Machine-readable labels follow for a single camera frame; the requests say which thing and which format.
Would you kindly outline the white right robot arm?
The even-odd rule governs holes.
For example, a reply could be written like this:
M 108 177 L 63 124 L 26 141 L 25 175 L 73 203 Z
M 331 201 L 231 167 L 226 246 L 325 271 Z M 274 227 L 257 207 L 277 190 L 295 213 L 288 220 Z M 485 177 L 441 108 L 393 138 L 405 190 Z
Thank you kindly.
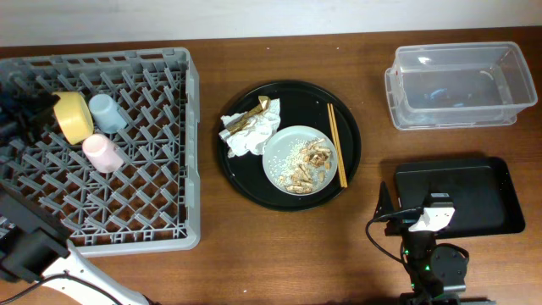
M 385 183 L 379 187 L 379 200 L 365 227 L 385 222 L 386 236 L 401 238 L 400 255 L 395 256 L 369 240 L 382 253 L 400 263 L 408 273 L 412 290 L 399 296 L 400 305 L 476 305 L 492 304 L 483 298 L 462 299 L 469 252 L 450 243 L 437 243 L 436 235 L 451 222 L 455 213 L 449 194 L 429 190 L 423 202 L 413 208 L 394 208 Z

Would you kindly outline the clear plastic waste bin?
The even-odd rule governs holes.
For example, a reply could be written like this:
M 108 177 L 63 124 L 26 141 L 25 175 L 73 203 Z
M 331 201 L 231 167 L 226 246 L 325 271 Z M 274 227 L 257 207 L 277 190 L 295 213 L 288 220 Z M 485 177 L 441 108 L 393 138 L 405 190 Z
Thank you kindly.
M 514 42 L 398 47 L 384 83 L 397 130 L 513 125 L 520 112 L 539 101 Z

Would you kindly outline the grey plastic dishwasher rack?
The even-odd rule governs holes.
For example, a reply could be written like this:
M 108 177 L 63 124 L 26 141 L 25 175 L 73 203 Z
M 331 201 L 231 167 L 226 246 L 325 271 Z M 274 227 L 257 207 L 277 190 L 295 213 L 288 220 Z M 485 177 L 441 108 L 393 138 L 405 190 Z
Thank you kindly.
M 58 125 L 1 150 L 1 182 L 57 217 L 87 257 L 190 250 L 201 238 L 199 74 L 183 47 L 6 58 L 9 94 L 110 96 L 126 122 L 123 165 L 98 172 Z

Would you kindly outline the grey plate with food scraps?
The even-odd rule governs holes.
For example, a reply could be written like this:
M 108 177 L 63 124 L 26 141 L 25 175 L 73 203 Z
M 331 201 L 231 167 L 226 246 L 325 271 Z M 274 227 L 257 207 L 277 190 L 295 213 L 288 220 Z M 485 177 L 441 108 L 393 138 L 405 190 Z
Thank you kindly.
M 308 196 L 322 191 L 338 172 L 338 153 L 321 131 L 291 126 L 266 143 L 263 170 L 273 186 L 287 195 Z

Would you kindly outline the white paper napkin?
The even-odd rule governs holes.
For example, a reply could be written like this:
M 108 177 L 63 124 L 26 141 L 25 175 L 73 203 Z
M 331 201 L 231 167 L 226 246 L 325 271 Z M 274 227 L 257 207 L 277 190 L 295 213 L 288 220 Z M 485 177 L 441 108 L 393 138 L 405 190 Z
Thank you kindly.
M 235 116 L 243 113 L 223 115 L 221 117 L 223 125 L 227 125 Z M 265 111 L 251 117 L 242 130 L 224 141 L 229 147 L 228 158 L 241 157 L 247 153 L 263 155 L 267 141 L 277 132 L 280 123 L 280 99 L 271 99 Z

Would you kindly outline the black rectangular tray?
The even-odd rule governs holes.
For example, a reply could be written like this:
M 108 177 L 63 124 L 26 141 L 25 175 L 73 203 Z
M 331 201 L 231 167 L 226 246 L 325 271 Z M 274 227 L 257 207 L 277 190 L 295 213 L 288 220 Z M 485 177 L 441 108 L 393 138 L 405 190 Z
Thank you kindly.
M 401 164 L 395 171 L 401 206 L 423 202 L 429 190 L 450 195 L 455 213 L 439 239 L 520 233 L 525 220 L 506 162 L 497 157 Z

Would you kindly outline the light blue plastic cup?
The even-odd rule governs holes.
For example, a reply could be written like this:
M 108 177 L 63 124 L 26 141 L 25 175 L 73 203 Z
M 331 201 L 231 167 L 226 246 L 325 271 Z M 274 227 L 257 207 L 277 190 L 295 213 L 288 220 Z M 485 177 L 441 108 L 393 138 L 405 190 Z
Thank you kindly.
M 119 105 L 109 95 L 97 94 L 92 97 L 89 110 L 98 128 L 104 133 L 116 133 L 128 124 L 119 113 Z

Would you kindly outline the brown snack wrapper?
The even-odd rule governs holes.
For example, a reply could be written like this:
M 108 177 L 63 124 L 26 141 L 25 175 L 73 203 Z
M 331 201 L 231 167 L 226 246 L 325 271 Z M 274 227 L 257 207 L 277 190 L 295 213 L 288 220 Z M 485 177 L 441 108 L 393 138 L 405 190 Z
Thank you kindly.
M 234 135 L 236 132 L 242 130 L 248 123 L 248 120 L 257 115 L 262 113 L 268 108 L 268 105 L 270 104 L 271 99 L 268 96 L 258 96 L 258 105 L 243 113 L 238 114 L 235 116 L 227 125 L 224 126 L 224 130 L 219 132 L 219 137 L 222 141 L 227 141 L 227 139 Z

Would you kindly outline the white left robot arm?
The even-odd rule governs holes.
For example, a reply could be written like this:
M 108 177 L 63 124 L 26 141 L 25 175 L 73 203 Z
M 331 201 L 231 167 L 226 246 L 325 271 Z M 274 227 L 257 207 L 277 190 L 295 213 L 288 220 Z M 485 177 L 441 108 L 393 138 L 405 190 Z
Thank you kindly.
M 91 113 L 77 91 L 1 95 L 1 143 L 20 140 L 32 146 L 56 119 L 66 140 L 77 144 L 94 132 Z M 59 219 L 1 185 L 1 215 L 14 223 L 1 239 L 1 278 L 24 280 L 32 292 L 47 286 L 80 304 L 148 304 L 150 299 L 122 286 L 83 257 Z

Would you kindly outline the round black tray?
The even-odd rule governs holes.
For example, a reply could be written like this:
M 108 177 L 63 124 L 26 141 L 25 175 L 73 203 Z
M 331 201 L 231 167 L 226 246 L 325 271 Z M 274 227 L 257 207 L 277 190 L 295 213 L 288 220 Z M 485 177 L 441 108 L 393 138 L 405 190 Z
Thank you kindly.
M 334 107 L 335 120 L 340 138 L 346 178 L 351 182 L 362 152 L 362 140 L 357 122 L 351 110 L 332 92 L 320 86 L 300 80 L 277 80 L 256 86 L 242 93 L 226 111 L 228 115 L 242 113 L 257 104 L 259 96 L 280 100 L 279 128 L 304 125 L 331 136 L 327 106 Z M 228 158 L 228 146 L 217 140 L 218 163 L 233 187 L 244 197 L 258 205 L 279 211 L 301 211 L 316 208 L 338 197 L 343 189 L 340 180 L 334 178 L 322 191 L 314 195 L 290 195 L 277 187 L 266 177 L 261 156 L 247 153 L 242 157 Z

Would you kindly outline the pink plastic cup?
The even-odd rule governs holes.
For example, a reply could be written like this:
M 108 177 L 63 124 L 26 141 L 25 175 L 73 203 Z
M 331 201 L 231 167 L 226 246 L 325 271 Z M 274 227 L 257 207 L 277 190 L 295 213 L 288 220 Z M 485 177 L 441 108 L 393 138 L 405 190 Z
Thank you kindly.
M 105 135 L 93 134 L 82 144 L 83 153 L 94 168 L 104 174 L 120 169 L 124 160 L 116 152 L 115 144 Z

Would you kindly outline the yellow plastic bowl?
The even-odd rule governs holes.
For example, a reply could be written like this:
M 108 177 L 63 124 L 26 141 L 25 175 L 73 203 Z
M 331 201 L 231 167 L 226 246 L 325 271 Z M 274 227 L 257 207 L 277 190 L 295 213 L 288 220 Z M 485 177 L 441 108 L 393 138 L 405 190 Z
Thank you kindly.
M 54 92 L 59 100 L 53 107 L 67 142 L 76 145 L 94 133 L 94 124 L 84 96 L 76 91 Z

